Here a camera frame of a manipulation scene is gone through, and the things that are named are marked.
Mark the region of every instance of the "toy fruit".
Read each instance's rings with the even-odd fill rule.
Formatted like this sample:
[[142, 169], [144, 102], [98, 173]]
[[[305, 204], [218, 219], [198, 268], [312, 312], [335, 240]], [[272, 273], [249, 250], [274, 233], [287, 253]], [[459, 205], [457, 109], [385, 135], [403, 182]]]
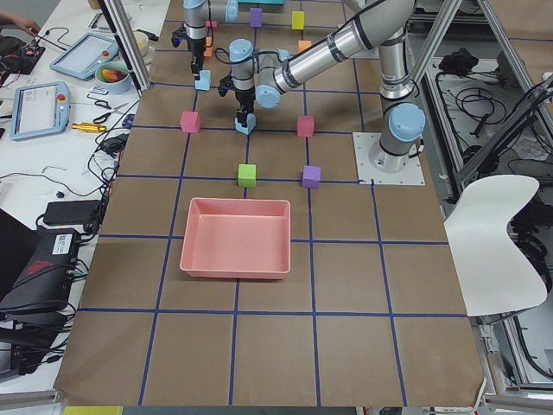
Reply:
[[124, 80], [125, 76], [127, 76], [126, 73], [118, 71], [117, 69], [102, 69], [102, 78], [104, 78], [105, 82], [119, 82], [120, 80]]

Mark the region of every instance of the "white table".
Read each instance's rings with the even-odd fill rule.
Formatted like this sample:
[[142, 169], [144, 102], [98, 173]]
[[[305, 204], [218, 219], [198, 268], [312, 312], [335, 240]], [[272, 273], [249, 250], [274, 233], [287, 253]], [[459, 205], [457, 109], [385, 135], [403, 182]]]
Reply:
[[[127, 0], [123, 3], [127, 12], [132, 16], [130, 23], [133, 29], [144, 29], [157, 35], [160, 34], [169, 0]], [[45, 35], [46, 30], [52, 27], [66, 27], [69, 32], [63, 37], [62, 41], [71, 44], [89, 31], [88, 24], [98, 12], [98, 10], [91, 10], [85, 1], [60, 0], [54, 13], [44, 24], [40, 35]], [[55, 42], [62, 33], [63, 30], [53, 30], [48, 39]], [[106, 32], [99, 33], [107, 36], [111, 35]], [[8, 101], [8, 103], [13, 101], [15, 90], [20, 86], [39, 85], [63, 80], [69, 86], [71, 93], [72, 107], [69, 126], [64, 133], [59, 135], [13, 141], [9, 134], [10, 121], [0, 120], [0, 127], [6, 129], [3, 138], [0, 140], [0, 176], [13, 172], [44, 174], [56, 181], [65, 183], [76, 193], [87, 194], [100, 185], [99, 181], [86, 167], [89, 157], [97, 146], [94, 142], [96, 134], [72, 130], [70, 124], [73, 122], [91, 122], [94, 118], [106, 112], [106, 109], [93, 105], [93, 101], [86, 97], [90, 88], [94, 85], [93, 80], [77, 80], [52, 71], [48, 65], [60, 55], [61, 50], [44, 41], [41, 41], [41, 45], [46, 47], [46, 52], [36, 65], [33, 73], [31, 75], [21, 75], [8, 87], [0, 88], [0, 99]], [[13, 78], [15, 78], [15, 75], [11, 75], [7, 82], [10, 82]], [[130, 91], [121, 95], [109, 94], [107, 100], [112, 106], [128, 103], [128, 105], [121, 108], [121, 111], [124, 112], [139, 100], [139, 96], [134, 88], [131, 88]], [[105, 125], [109, 129], [118, 119], [119, 115], [113, 114]], [[108, 156], [104, 159], [99, 156], [98, 160], [103, 167], [111, 163]], [[36, 217], [44, 213], [47, 204], [59, 200], [56, 197], [58, 191], [66, 195], [63, 200], [67, 201], [99, 197], [99, 192], [88, 197], [74, 195], [63, 186], [39, 177], [12, 176], [0, 180], [3, 183], [0, 188], [0, 208], [32, 229], [35, 228]], [[83, 246], [79, 251], [79, 257], [90, 264], [93, 251], [93, 243]], [[69, 301], [75, 306], [79, 303], [83, 286], [84, 282], [73, 284]], [[62, 341], [63, 337], [60, 335], [54, 344]], [[61, 361], [44, 364], [39, 366], [36, 372], [32, 374], [2, 382], [0, 383], [0, 394], [52, 389], [60, 364]], [[33, 408], [32, 413], [50, 414], [53, 413], [53, 408], [51, 405], [42, 408], [42, 410]]]

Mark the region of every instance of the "pink bin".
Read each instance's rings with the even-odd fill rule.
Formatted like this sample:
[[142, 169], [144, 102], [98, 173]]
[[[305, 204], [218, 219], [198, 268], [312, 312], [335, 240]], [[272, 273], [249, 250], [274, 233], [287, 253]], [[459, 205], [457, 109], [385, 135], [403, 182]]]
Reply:
[[282, 279], [290, 271], [290, 203], [194, 197], [181, 269], [193, 277]]

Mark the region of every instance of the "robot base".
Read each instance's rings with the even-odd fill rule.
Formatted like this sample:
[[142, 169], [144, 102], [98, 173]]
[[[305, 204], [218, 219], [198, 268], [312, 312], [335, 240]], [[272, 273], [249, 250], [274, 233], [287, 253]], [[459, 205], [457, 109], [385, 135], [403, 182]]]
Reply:
[[369, 160], [369, 150], [382, 134], [377, 132], [354, 132], [353, 145], [355, 146], [355, 161], [357, 163], [357, 176], [361, 184], [393, 184], [400, 186], [424, 186], [423, 170], [417, 157], [407, 160], [404, 168], [397, 173], [386, 173], [374, 167]]

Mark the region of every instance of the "tablet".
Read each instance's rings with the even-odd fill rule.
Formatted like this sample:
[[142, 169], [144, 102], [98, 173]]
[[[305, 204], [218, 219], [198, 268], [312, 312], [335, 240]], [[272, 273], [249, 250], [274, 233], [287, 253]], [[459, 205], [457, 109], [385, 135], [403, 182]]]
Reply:
[[98, 67], [111, 61], [119, 52], [113, 39], [87, 33], [50, 64], [50, 69], [88, 80]]
[[10, 138], [23, 140], [63, 132], [69, 123], [69, 88], [65, 82], [16, 89]]

